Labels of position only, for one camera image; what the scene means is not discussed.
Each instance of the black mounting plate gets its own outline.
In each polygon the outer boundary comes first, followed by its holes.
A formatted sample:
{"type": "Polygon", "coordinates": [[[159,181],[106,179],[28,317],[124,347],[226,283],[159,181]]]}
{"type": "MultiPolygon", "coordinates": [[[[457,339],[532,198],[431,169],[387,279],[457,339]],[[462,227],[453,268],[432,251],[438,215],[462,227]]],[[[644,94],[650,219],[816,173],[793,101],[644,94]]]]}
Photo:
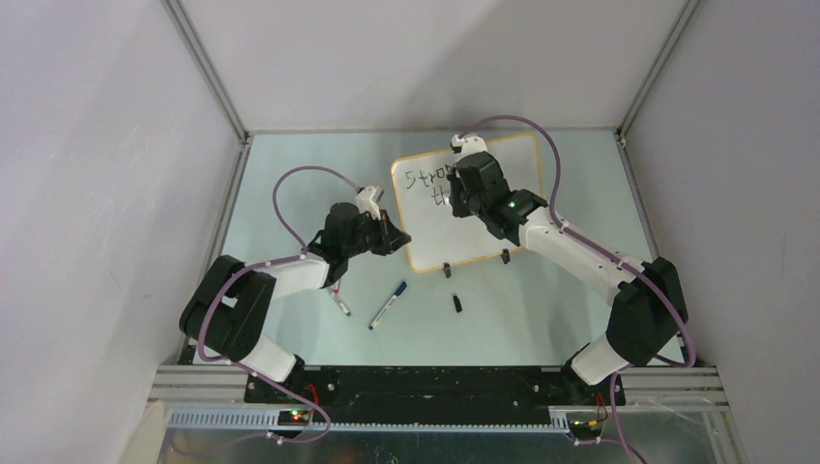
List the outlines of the black mounting plate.
{"type": "MultiPolygon", "coordinates": [[[[388,424],[550,423],[549,406],[595,405],[598,392],[608,397],[609,385],[607,378],[578,403],[556,367],[306,366],[301,376],[334,421],[388,424]]],[[[257,378],[248,380],[247,403],[298,403],[257,378]]],[[[308,389],[296,393],[312,396],[308,389]]],[[[624,404],[623,389],[616,399],[624,404]]]]}

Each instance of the whiteboard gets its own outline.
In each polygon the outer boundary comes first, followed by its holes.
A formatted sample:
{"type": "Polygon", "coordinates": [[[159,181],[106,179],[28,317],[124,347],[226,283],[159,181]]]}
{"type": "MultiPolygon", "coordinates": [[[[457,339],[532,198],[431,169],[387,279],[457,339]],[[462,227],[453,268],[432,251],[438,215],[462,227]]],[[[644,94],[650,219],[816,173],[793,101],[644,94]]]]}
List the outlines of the whiteboard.
{"type": "MultiPolygon", "coordinates": [[[[539,141],[532,133],[487,140],[487,149],[501,164],[510,189],[543,196],[539,141]]],[[[490,235],[477,217],[453,217],[444,196],[450,193],[447,173],[458,157],[450,149],[438,150],[397,159],[391,166],[401,226],[413,239],[407,258],[417,273],[519,249],[490,235]]]]}

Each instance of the table surface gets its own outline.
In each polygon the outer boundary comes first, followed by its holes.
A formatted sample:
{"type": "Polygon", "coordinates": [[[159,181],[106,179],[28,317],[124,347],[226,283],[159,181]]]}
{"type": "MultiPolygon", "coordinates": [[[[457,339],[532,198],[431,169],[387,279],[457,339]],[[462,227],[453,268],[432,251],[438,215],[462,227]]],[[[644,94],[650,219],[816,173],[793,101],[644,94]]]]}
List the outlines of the table surface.
{"type": "MultiPolygon", "coordinates": [[[[510,130],[482,132],[484,137],[510,130]]],[[[558,211],[590,236],[615,249],[649,258],[620,154],[607,130],[551,132],[561,153],[558,211]]],[[[449,131],[258,134],[252,140],[223,253],[257,262],[298,252],[279,224],[272,205],[277,179],[293,167],[316,164],[338,170],[354,182],[385,187],[380,205],[398,218],[390,187],[391,164],[410,155],[446,148],[449,131]]],[[[543,183],[554,179],[551,153],[541,153],[543,183]]],[[[324,172],[303,171],[283,182],[279,207],[309,241],[329,208],[352,202],[355,192],[324,172]]],[[[452,278],[441,272],[414,273],[407,254],[361,255],[350,260],[341,297],[345,317],[324,290],[272,302],[264,332],[308,364],[523,365],[562,364],[606,329],[609,307],[580,280],[528,251],[458,266],[452,278]],[[407,290],[382,318],[374,314],[403,281],[407,290]],[[456,313],[453,295],[463,306],[456,313]]],[[[676,340],[661,351],[681,359],[676,340]]]]}

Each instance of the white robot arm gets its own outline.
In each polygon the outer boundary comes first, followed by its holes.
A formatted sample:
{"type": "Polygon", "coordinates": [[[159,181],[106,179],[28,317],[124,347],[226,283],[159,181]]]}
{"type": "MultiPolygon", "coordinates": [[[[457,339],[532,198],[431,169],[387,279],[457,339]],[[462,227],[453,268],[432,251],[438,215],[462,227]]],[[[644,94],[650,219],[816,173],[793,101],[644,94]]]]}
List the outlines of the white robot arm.
{"type": "Polygon", "coordinates": [[[658,297],[625,267],[649,278],[682,320],[688,319],[671,263],[663,258],[647,263],[619,251],[614,252],[619,261],[613,262],[564,233],[568,228],[576,234],[579,231],[557,213],[550,214],[543,198],[529,190],[510,190],[500,164],[480,137],[456,135],[451,148],[460,154],[448,175],[448,202],[455,217],[478,217],[490,234],[549,258],[612,307],[606,333],[581,348],[564,366],[570,383],[577,381],[582,389],[629,364],[646,365],[678,330],[658,297]]]}
{"type": "MultiPolygon", "coordinates": [[[[234,363],[242,363],[277,382],[284,382],[299,365],[289,353],[262,333],[272,300],[305,290],[333,285],[347,272],[347,261],[372,252],[388,255],[410,242],[398,230],[378,201],[383,190],[362,188],[351,203],[336,203],[325,218],[325,227],[298,257],[277,260],[243,274],[225,296],[236,299],[233,306],[220,302],[205,334],[205,346],[234,363]]],[[[197,338],[205,314],[225,282],[245,263],[231,256],[217,258],[193,294],[180,318],[180,330],[197,338]]]]}

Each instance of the gray wall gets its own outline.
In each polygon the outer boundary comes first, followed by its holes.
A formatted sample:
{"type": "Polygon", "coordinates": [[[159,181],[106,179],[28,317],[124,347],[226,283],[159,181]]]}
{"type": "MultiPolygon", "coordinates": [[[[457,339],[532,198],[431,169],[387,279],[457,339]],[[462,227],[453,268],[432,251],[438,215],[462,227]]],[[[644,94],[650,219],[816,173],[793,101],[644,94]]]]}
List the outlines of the gray wall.
{"type": "Polygon", "coordinates": [[[614,128],[684,0],[186,0],[251,129],[614,128]]]}
{"type": "Polygon", "coordinates": [[[116,462],[237,150],[158,0],[0,3],[0,461],[116,462]]]}
{"type": "Polygon", "coordinates": [[[707,2],[629,134],[752,462],[816,462],[820,3],[707,2]]]}

